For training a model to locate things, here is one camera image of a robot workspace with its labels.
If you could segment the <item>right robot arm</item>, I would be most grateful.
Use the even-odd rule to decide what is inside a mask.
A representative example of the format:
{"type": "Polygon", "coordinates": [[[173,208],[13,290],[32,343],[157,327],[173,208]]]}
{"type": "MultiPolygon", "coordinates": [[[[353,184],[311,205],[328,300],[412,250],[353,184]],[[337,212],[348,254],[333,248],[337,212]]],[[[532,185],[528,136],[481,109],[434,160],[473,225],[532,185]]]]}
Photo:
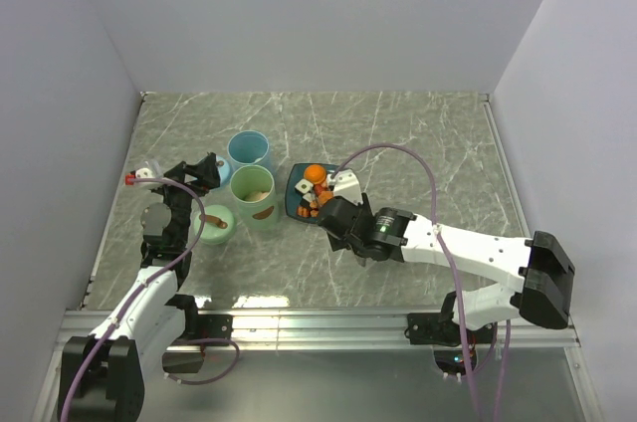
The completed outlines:
{"type": "Polygon", "coordinates": [[[318,212],[333,250],[377,262],[432,264],[479,276],[490,285],[450,294],[438,319],[440,333],[463,340],[472,330],[521,317],[547,329],[569,323],[575,268],[550,233],[497,237],[446,225],[408,211],[334,197],[318,212]]]}

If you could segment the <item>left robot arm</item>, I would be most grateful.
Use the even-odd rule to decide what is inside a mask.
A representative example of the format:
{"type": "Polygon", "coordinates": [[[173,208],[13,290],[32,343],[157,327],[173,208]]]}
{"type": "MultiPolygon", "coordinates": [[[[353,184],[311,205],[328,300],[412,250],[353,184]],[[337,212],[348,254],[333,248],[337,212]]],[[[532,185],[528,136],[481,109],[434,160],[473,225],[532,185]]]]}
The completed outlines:
{"type": "Polygon", "coordinates": [[[163,171],[145,161],[127,173],[127,186],[160,196],[140,215],[141,262],[135,281],[110,315],[85,336],[73,336],[62,353],[57,417],[61,421],[135,421],[145,379],[175,341],[188,344],[201,330],[198,309],[179,290],[192,250],[192,208],[220,187],[221,163],[209,153],[163,171]]]}

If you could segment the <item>blue canister lid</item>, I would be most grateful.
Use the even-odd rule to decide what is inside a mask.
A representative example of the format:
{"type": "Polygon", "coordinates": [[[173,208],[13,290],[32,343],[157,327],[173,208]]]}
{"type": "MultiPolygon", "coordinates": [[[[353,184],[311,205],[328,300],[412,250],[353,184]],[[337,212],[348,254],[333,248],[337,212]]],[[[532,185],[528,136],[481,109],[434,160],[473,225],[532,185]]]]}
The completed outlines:
{"type": "Polygon", "coordinates": [[[215,162],[219,174],[219,189],[221,189],[230,183],[233,168],[231,163],[221,155],[216,156],[215,162]]]}

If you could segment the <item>sushi roll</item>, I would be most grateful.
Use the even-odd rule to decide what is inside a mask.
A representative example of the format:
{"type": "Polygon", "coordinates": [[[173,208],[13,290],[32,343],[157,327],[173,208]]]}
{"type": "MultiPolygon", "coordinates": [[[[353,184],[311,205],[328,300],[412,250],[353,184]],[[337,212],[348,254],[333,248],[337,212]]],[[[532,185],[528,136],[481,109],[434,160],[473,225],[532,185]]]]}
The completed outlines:
{"type": "Polygon", "coordinates": [[[294,188],[298,193],[305,195],[313,191],[314,185],[306,179],[301,179],[295,184],[294,188]]]}

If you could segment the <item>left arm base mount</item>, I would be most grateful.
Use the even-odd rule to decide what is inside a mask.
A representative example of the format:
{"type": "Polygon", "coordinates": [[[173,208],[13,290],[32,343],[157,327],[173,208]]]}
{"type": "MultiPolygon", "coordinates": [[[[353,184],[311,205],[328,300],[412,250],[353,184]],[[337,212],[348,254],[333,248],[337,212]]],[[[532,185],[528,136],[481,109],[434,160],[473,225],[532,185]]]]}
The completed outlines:
{"type": "Polygon", "coordinates": [[[201,314],[193,296],[175,295],[166,304],[169,307],[181,310],[185,315],[185,330],[176,339],[175,343],[177,345],[198,346],[201,361],[204,361],[206,348],[209,346],[232,346],[235,349],[235,356],[224,371],[208,379],[186,380],[178,377],[177,373],[196,373],[201,368],[201,366],[196,369],[188,368],[184,363],[172,365],[171,370],[169,370],[169,366],[163,365],[164,377],[178,384],[198,386],[213,383],[228,375],[234,369],[240,357],[240,348],[231,339],[233,317],[227,314],[201,314]]]}

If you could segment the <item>orange toy bun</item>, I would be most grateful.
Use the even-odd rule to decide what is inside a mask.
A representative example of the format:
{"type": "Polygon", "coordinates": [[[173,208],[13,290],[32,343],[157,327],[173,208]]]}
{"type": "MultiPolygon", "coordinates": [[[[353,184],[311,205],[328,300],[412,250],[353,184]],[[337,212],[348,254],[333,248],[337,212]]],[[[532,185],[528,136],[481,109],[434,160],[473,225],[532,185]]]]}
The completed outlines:
{"type": "Polygon", "coordinates": [[[312,185],[323,185],[326,181],[326,169],[319,164],[311,164],[304,170],[304,179],[312,185]]]}

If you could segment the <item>white bun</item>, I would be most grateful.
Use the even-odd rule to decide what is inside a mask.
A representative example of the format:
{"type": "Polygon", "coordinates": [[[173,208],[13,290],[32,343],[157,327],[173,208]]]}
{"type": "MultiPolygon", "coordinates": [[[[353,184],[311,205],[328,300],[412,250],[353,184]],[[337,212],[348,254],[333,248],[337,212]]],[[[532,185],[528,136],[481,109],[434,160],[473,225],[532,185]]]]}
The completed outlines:
{"type": "Polygon", "coordinates": [[[252,191],[245,196],[244,200],[250,203],[259,202],[267,198],[269,194],[269,191],[252,191]]]}

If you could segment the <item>red sausage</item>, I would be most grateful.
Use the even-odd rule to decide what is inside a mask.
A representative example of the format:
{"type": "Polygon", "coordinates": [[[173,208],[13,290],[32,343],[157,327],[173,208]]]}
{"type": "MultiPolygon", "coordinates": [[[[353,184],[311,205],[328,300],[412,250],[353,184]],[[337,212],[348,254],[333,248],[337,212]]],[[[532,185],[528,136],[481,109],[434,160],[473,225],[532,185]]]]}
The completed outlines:
{"type": "Polygon", "coordinates": [[[317,208],[308,208],[304,206],[299,206],[297,208],[297,215],[302,218],[315,218],[318,213],[319,211],[317,208]]]}

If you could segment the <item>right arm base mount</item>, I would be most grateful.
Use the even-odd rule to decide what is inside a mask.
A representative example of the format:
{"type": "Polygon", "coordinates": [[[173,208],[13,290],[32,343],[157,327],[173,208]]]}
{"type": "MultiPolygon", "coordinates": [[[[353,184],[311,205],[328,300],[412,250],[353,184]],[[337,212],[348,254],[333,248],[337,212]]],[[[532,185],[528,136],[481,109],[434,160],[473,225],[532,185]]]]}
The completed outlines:
{"type": "MultiPolygon", "coordinates": [[[[467,330],[469,355],[472,370],[480,372],[495,354],[498,325],[488,323],[478,330],[467,330]]],[[[464,355],[461,347],[460,329],[450,320],[440,321],[434,313],[411,313],[407,315],[404,336],[411,345],[431,345],[436,366],[444,377],[466,377],[464,355]]]]}

